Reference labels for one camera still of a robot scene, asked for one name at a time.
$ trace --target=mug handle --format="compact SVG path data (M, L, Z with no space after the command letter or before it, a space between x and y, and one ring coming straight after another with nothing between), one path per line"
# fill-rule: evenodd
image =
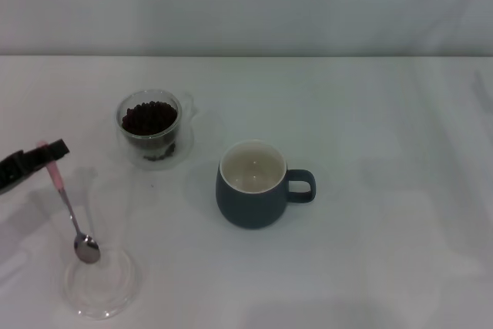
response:
M306 170L288 170L287 181L304 181L310 185L310 191L298 193L288 192L287 201L291 203L308 203L315 199L317 194L317 184L315 177L310 171Z

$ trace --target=spoon handle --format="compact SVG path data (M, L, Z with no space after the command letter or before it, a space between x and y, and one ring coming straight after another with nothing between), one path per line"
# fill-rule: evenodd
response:
M72 223L74 224L75 231L77 234L81 234L81 231L79 229L79 223L77 223L77 219L75 218L74 210L72 208L72 204L70 204L69 198L67 197L67 192L65 189L59 190L60 197L63 199L63 203L67 206L70 212L70 220L72 220Z
M48 145L47 142L41 141L38 142L37 147L40 146L46 146ZM48 170L48 173L50 177L52 178L53 185L55 188L58 190L60 197L63 200L63 203L67 206L70 212L70 220L72 220L72 223L74 224L75 231L77 234L80 234L80 229L79 229L79 223L77 223L77 219L75 218L74 210L72 208L72 205L70 204L69 198L67 197L67 192L65 191L65 187L63 185L63 178L62 175L60 174L59 167L56 166L56 162L52 161L46 165L46 169Z

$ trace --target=spoon bowl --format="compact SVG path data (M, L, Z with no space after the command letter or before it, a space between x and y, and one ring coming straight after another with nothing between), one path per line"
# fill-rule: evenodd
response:
M86 264L95 264L101 258L101 252L96 241L84 233L77 233L75 236L74 251L77 257Z

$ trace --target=mug rim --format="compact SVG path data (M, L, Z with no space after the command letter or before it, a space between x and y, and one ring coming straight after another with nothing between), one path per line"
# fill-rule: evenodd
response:
M274 149L277 154L280 156L280 158L283 160L283 175L279 178L279 180L274 184L272 185L270 188L268 189L265 189L265 190L261 190L259 192L247 192L246 190L242 190L242 189L238 189L236 188L235 186L233 186L227 179L226 177L224 176L223 174L223 161L224 161L224 158L226 157L226 155L231 152L231 150L235 149L236 147L238 146L241 146L243 144L247 144L247 143L257 143L257 144L263 144L265 146L269 146L270 148ZM235 191L237 192L240 192L240 193L245 193L245 194L262 194L262 193L266 193L272 189L274 189L276 186L278 186L279 184L282 183L283 179L286 177L286 172L287 172L287 162L286 162L286 159L284 158L282 152L280 150L278 150L278 148L276 148L275 146L273 146L272 144L269 144L267 142L265 142L264 140L260 140L260 139L246 139L246 140L241 140L237 143L234 143L232 146L230 146L228 149L226 149L226 151L223 153L223 155L221 156L221 160L219 161L219 171L220 171L220 174L221 174L221 177L223 178L224 182L232 189L234 189Z

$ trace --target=glass cup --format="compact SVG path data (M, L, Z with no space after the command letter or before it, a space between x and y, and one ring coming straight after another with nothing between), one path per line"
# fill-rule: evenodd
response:
M94 176L93 171L79 173L73 178L80 181L73 188L79 191L79 196L74 198L79 203L73 204L73 212L78 216L85 214L79 219L80 226L94 237L100 256L95 263L86 264L73 251L70 252L71 258L65 266L63 293L76 314L101 320L124 310L139 293L143 261L132 257L131 244L126 238L132 203L124 203L123 200L130 198L132 189L124 181L119 186L111 186L115 179L122 178L115 178L113 171L109 171L109 178L89 193L87 176Z
M193 112L193 100L187 97L186 116L191 116ZM123 117L127 114L127 109L133 109L139 104L149 102L164 102L170 104L177 112L177 117L173 124L166 130L149 135L141 136L129 133L122 127ZM183 124L183 109L179 100L166 90L143 90L135 92L125 98L116 110L116 126L118 128L118 141L126 157L134 165L146 170L159 170L167 167L169 161L176 151L176 141Z

